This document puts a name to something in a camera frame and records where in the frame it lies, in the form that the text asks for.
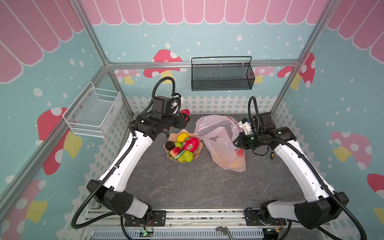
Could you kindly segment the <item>pink printed plastic bag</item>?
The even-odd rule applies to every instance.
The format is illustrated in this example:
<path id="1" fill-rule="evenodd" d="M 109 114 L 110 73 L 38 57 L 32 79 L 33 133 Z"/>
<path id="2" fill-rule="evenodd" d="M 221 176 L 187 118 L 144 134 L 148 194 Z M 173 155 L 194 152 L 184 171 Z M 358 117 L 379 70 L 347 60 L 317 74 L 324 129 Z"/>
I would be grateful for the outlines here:
<path id="1" fill-rule="evenodd" d="M 233 143 L 243 132 L 234 118 L 222 115 L 199 118 L 194 131 L 217 165 L 225 170 L 236 172 L 246 171 L 244 150 Z"/>

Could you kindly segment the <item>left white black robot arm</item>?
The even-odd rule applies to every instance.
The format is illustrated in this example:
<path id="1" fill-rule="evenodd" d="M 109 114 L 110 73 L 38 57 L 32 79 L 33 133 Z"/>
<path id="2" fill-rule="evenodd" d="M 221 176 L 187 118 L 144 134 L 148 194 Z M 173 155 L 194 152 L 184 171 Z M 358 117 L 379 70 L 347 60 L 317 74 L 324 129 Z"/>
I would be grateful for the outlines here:
<path id="1" fill-rule="evenodd" d="M 86 197 L 71 221 L 73 229 L 84 228 L 103 218 L 118 215 L 133 218 L 136 223 L 146 226 L 151 223 L 152 207 L 126 191 L 131 173 L 142 155 L 160 134 L 169 134 L 171 128 L 184 128 L 190 120 L 180 112 L 181 95 L 176 93 L 176 83 L 172 77 L 164 77 L 156 84 L 149 105 L 128 125 L 130 135 L 112 165 L 99 180 L 91 180 L 88 185 L 90 195 Z M 84 223 L 78 219 L 92 200 L 110 211 Z"/>

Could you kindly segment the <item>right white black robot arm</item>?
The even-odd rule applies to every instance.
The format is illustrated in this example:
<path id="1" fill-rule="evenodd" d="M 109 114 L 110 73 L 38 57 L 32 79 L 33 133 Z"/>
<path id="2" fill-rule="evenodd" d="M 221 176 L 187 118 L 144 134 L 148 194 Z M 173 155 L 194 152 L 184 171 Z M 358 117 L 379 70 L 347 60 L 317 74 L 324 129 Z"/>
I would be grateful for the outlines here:
<path id="1" fill-rule="evenodd" d="M 277 220 L 286 220 L 288 227 L 281 237 L 282 240 L 288 235 L 293 223 L 299 223 L 309 230 L 318 229 L 335 240 L 337 237 L 322 228 L 322 225 L 345 213 L 358 229 L 360 238 L 367 239 L 363 226 L 347 208 L 347 195 L 335 191 L 326 182 L 302 151 L 293 132 L 288 127 L 276 128 L 270 113 L 259 112 L 254 96 L 248 101 L 248 112 L 252 107 L 255 108 L 256 114 L 249 114 L 241 121 L 242 127 L 248 122 L 250 129 L 239 133 L 233 142 L 235 147 L 254 152 L 261 146 L 267 146 L 267 152 L 272 157 L 279 156 L 289 168 L 305 196 L 305 201 L 267 201 L 262 203 L 258 210 L 247 208 L 246 218 L 255 219 L 265 226 L 270 226 Z"/>

